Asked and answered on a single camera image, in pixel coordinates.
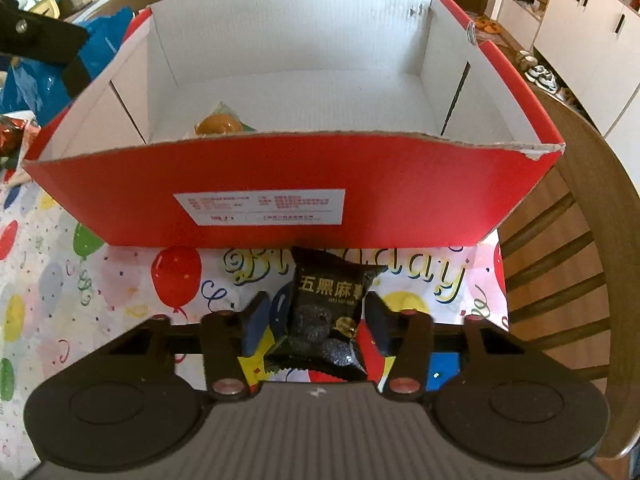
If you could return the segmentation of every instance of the birthday tablecloth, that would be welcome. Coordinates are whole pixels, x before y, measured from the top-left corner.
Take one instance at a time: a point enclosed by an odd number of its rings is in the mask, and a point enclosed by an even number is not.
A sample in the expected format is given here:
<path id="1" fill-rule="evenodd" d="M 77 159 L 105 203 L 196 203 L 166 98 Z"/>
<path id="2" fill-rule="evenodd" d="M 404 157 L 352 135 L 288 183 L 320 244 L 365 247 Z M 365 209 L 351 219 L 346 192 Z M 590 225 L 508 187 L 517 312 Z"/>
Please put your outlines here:
<path id="1" fill-rule="evenodd" d="M 242 310 L 260 290 L 273 296 L 292 279 L 286 250 L 108 246 L 34 182 L 0 190 L 0 205 L 2 480 L 21 478 L 38 463 L 22 412 L 42 381 L 154 314 L 174 324 L 198 322 L 216 310 Z M 455 324 L 477 314 L 508 327 L 496 232 L 467 248 L 332 252 L 387 264 L 371 290 L 393 310 L 417 309 Z M 262 357 L 272 342 L 266 333 L 256 355 L 241 359 L 248 382 L 310 380 L 300 370 L 268 377 Z M 176 362 L 177 374 L 204 389 L 202 356 Z"/>

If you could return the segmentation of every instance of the chair slat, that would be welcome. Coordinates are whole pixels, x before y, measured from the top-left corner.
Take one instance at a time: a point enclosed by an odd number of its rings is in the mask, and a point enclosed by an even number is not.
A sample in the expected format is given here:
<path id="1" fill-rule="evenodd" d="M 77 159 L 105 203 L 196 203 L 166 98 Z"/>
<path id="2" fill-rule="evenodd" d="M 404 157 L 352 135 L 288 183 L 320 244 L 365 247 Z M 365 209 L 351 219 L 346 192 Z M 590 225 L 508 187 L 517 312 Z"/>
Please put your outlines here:
<path id="1" fill-rule="evenodd" d="M 587 231 L 547 256 L 533 262 L 529 267 L 516 272 L 505 281 L 507 292 L 523 286 L 546 272 L 549 272 L 554 267 L 557 267 L 574 256 L 574 254 L 579 253 L 591 242 L 593 242 L 593 234 Z"/>
<path id="2" fill-rule="evenodd" d="M 549 350 L 550 348 L 556 348 L 557 346 L 566 345 L 580 339 L 591 337 L 592 335 L 599 334 L 600 332 L 604 332 L 609 329 L 609 318 L 605 317 L 591 323 L 570 328 L 569 330 L 562 330 L 562 332 L 556 332 L 555 334 L 544 335 L 536 339 L 531 339 L 528 343 L 536 350 Z"/>
<path id="3" fill-rule="evenodd" d="M 546 298 L 521 306 L 517 310 L 509 313 L 509 322 L 514 324 L 526 319 L 531 319 L 532 317 L 540 316 L 541 314 L 545 314 L 551 310 L 566 305 L 573 300 L 577 300 L 604 284 L 604 272 L 601 272 L 579 283 L 575 283 L 572 286 L 568 286 L 563 290 L 558 290 L 558 292 L 554 292 Z"/>
<path id="4" fill-rule="evenodd" d="M 574 373 L 585 381 L 604 379 L 609 375 L 609 365 L 590 366 L 588 368 L 576 368 Z"/>
<path id="5" fill-rule="evenodd" d="M 533 240 L 533 238 L 538 236 L 542 231 L 560 218 L 562 213 L 567 211 L 573 204 L 575 204 L 575 199 L 569 192 L 552 206 L 545 209 L 522 229 L 511 235 L 511 237 L 504 242 L 500 243 L 500 252 L 502 253 L 502 257 L 506 258 L 518 249 L 524 247 L 524 245 L 528 244 Z"/>

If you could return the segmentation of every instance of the black handle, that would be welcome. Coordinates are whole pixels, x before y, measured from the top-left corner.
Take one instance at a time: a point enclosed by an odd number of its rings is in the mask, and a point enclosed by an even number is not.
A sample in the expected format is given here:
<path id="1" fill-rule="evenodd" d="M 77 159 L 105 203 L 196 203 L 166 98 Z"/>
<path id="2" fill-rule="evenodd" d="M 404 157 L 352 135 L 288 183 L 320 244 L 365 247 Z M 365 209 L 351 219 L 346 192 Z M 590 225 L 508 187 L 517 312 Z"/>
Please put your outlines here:
<path id="1" fill-rule="evenodd" d="M 618 26 L 616 27 L 616 34 L 620 32 L 620 28 L 622 24 L 625 23 L 625 15 L 620 16 L 620 21 L 618 22 Z"/>

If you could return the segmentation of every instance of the green balloon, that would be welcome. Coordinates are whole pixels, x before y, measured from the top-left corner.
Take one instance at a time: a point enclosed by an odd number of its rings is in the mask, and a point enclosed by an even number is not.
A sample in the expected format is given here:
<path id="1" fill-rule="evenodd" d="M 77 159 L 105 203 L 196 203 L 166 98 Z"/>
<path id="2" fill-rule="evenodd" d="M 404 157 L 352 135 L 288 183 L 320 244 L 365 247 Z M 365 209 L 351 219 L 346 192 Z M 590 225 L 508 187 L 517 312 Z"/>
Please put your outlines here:
<path id="1" fill-rule="evenodd" d="M 0 399 L 11 400 L 14 397 L 14 367 L 7 358 L 0 360 Z"/>
<path id="2" fill-rule="evenodd" d="M 103 244 L 104 241 L 101 238 L 98 238 L 90 229 L 78 222 L 74 233 L 74 252 L 78 256 L 86 258 L 89 254 L 95 253 L 100 249 Z"/>

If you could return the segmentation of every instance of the open box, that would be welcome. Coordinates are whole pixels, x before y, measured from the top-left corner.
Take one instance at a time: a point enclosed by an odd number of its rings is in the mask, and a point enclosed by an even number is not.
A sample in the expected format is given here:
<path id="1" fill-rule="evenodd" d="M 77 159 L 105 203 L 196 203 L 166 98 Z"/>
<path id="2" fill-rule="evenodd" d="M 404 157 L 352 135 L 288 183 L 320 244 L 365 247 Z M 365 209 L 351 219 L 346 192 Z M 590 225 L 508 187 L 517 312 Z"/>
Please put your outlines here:
<path id="1" fill-rule="evenodd" d="M 26 157 L 110 244 L 471 245 L 564 149 L 452 0 L 165 0 L 136 20 Z M 185 139 L 218 102 L 257 131 Z"/>

